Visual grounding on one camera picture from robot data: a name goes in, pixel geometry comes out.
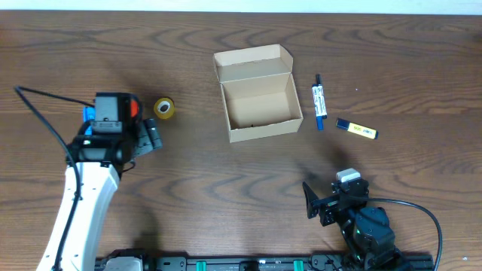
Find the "red stapler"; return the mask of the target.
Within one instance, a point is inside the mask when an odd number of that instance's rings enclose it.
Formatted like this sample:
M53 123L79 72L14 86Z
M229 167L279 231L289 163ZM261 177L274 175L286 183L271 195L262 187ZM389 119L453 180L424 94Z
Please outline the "red stapler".
M135 99L130 100L130 115L131 118L138 117L140 112L139 103Z

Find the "blue plastic case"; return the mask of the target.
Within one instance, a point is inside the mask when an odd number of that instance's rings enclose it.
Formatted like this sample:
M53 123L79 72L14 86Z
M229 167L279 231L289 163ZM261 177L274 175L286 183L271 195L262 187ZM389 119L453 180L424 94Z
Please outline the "blue plastic case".
M93 107L84 107L83 109L83 122L84 123L89 123L91 120L95 119L95 114L96 110ZM85 135L91 135L92 134L92 127L88 126L84 132Z

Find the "yellow tape roll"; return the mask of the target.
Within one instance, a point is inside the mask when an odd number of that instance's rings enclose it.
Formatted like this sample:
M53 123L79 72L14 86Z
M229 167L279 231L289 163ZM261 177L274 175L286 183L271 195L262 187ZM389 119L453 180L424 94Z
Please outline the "yellow tape roll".
M161 120L170 119L175 113L174 102L167 97L158 99L154 104L154 113Z

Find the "yellow highlighter pen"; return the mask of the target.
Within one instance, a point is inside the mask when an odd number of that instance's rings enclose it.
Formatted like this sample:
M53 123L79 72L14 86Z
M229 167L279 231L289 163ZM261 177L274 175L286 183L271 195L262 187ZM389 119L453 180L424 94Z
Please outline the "yellow highlighter pen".
M366 126L362 126L358 123L353 123L348 120L344 120L341 118L337 118L336 127L339 129L346 130L347 132L354 133L358 136L363 136L368 139L377 139L378 138L378 131Z

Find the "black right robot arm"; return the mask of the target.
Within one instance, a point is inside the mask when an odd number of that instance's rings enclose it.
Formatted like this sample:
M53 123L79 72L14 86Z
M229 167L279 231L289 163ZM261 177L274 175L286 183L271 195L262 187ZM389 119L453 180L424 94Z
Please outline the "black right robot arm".
M395 233L382 208L369 207L368 182L363 178L332 184L334 194L320 199L308 183L302 184L307 217L320 218L326 227L337 224L349 247L344 270L412 270L410 261L395 246Z

